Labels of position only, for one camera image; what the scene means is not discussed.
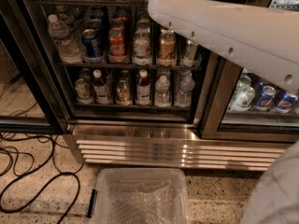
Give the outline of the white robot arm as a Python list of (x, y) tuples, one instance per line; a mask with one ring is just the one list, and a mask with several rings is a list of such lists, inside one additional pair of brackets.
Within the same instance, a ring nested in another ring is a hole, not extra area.
[[(159, 24), (268, 79), (299, 91), (299, 14), (211, 0), (146, 0)], [(240, 224), (299, 224), (299, 143), (261, 176)]]

